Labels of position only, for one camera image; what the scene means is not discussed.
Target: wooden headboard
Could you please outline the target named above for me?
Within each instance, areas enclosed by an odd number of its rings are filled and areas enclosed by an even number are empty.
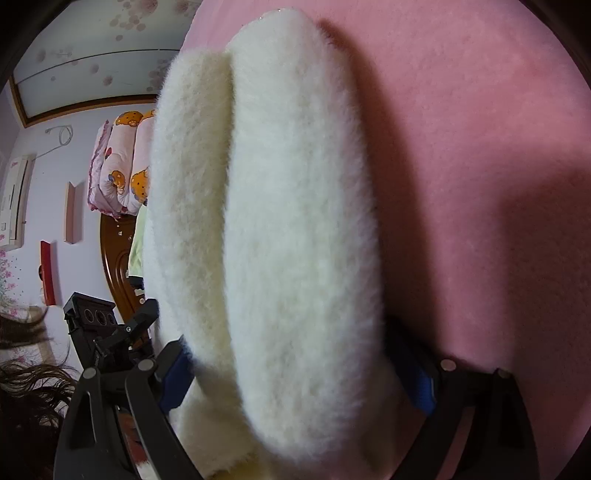
[[[134,232],[135,217],[132,215],[123,215],[118,220],[100,216],[100,253],[105,277],[124,322],[139,308],[143,298],[135,295],[126,275]]]

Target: white fluffy pad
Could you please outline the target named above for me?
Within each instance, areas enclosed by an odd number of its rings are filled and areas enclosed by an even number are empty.
[[[204,476],[231,467],[254,449],[240,410],[223,298],[231,118],[229,57],[203,51],[179,55],[158,101],[145,286],[160,302],[164,340],[184,335],[196,359],[197,382],[171,413],[171,423]]]
[[[322,32],[281,11],[228,51],[226,308],[244,412],[286,478],[334,466],[389,393],[374,201],[348,65]]]

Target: ceiling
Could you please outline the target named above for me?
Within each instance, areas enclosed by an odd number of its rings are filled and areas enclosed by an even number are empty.
[[[29,46],[14,80],[29,118],[158,93],[201,0],[77,0]]]

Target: white cable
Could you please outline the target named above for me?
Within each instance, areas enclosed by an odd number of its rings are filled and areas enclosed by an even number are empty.
[[[51,153],[54,150],[57,150],[58,148],[65,147],[68,143],[70,143],[72,141],[72,138],[74,138],[74,128],[71,125],[58,125],[56,127],[47,128],[45,130],[45,133],[49,134],[53,129],[56,129],[56,128],[60,129],[60,133],[58,134],[58,140],[59,140],[60,144],[57,147],[53,147],[51,150],[47,150],[45,153],[38,155],[37,158],[41,158],[43,155],[47,155],[48,153]],[[62,137],[61,137],[61,135],[64,132],[68,133],[68,137],[66,140],[62,139]]]

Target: green cloth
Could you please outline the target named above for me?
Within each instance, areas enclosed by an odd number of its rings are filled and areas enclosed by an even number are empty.
[[[144,225],[146,222],[147,210],[148,208],[144,205],[139,207],[138,217],[135,221],[134,240],[131,243],[131,252],[129,252],[129,262],[127,267],[130,277],[144,276],[142,254],[144,253]]]

